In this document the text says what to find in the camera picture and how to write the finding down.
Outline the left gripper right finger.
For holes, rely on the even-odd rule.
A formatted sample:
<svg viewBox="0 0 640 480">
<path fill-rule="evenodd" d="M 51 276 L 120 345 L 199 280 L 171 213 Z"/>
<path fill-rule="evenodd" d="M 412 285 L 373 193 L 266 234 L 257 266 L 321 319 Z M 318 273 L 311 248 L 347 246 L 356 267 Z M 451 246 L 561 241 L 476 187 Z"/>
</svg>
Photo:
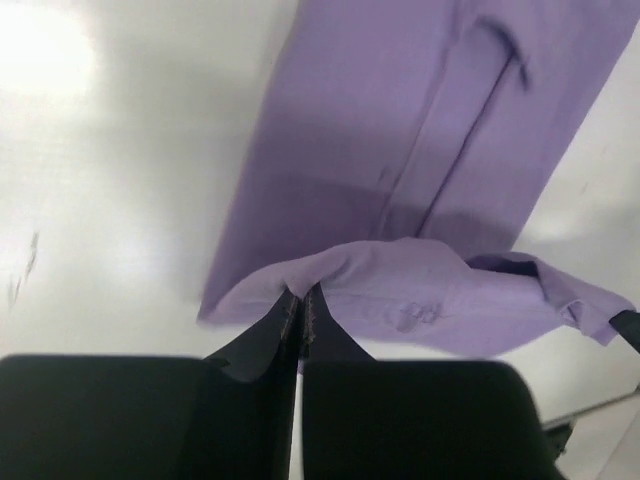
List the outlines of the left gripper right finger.
<svg viewBox="0 0 640 480">
<path fill-rule="evenodd" d="M 495 361 L 373 359 L 305 298 L 307 479 L 556 479 L 530 391 Z"/>
</svg>

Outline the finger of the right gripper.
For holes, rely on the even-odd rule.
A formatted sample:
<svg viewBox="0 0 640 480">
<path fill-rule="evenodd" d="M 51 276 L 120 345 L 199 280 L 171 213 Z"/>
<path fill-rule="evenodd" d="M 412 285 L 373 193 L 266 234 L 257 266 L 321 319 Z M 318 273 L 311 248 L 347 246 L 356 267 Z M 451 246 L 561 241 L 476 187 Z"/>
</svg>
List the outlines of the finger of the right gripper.
<svg viewBox="0 0 640 480">
<path fill-rule="evenodd" d="M 640 313 L 626 310 L 614 316 L 609 324 L 637 352 L 640 353 Z"/>
</svg>

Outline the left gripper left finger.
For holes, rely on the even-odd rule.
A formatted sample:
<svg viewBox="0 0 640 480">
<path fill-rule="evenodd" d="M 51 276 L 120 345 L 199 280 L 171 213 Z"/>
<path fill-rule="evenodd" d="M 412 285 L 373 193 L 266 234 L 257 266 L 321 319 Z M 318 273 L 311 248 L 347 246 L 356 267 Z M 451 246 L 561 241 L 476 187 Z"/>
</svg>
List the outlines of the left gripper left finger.
<svg viewBox="0 0 640 480">
<path fill-rule="evenodd" d="M 300 341 L 300 303 L 284 293 L 205 358 L 4 358 L 1 475 L 284 479 Z"/>
</svg>

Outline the purple t shirt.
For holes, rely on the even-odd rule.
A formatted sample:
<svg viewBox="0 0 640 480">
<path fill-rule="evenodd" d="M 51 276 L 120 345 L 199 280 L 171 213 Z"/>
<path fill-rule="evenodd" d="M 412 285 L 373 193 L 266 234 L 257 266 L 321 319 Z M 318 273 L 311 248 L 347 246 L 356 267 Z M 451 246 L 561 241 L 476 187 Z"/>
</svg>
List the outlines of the purple t shirt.
<svg viewBox="0 0 640 480">
<path fill-rule="evenodd" d="M 633 305 L 513 245 L 628 45 L 635 1 L 303 1 L 201 323 L 328 327 L 494 357 Z"/>
</svg>

